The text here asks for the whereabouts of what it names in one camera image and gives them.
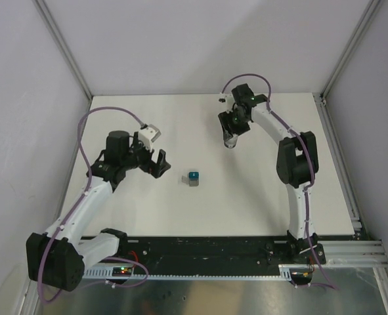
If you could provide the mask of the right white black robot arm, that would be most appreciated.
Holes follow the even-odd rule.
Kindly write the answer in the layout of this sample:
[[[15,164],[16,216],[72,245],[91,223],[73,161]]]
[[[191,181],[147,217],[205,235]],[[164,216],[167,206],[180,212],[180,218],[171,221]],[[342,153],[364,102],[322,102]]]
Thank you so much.
[[[290,223],[287,255],[295,263],[319,263],[318,236],[311,219],[311,188],[319,170],[316,137],[313,132],[298,133],[270,107],[270,97],[254,94],[246,84],[222,93],[219,102],[226,110],[218,114],[226,148],[236,146],[238,137],[260,126],[278,145],[276,173],[286,185]]]

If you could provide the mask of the blue pill box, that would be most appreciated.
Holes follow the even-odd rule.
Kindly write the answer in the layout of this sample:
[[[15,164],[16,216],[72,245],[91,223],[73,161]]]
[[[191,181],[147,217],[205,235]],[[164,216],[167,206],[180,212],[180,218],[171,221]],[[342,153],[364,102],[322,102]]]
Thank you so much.
[[[199,172],[190,171],[188,173],[188,179],[189,179],[189,181],[198,181],[199,180]]]

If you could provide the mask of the white pill bottle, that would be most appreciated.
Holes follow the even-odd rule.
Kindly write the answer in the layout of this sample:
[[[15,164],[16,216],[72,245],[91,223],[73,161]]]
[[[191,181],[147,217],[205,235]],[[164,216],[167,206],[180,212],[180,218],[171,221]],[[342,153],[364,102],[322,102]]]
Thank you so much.
[[[236,147],[237,140],[238,140],[238,135],[224,137],[223,144],[225,145],[226,148],[233,149]]]

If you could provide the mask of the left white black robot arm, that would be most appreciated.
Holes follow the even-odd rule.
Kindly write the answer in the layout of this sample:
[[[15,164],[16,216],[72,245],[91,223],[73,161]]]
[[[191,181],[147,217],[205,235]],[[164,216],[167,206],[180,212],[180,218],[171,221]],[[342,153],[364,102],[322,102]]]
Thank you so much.
[[[110,257],[121,262],[128,257],[124,232],[107,228],[91,240],[81,241],[81,237],[128,171],[140,169],[158,179],[170,169],[164,150],[159,151],[156,161],[152,160],[153,144],[160,135],[153,125],[133,135],[109,132],[106,147],[90,165],[87,183],[71,209],[44,233],[32,233],[26,241],[28,274],[39,287],[73,291],[84,272],[100,261]]]

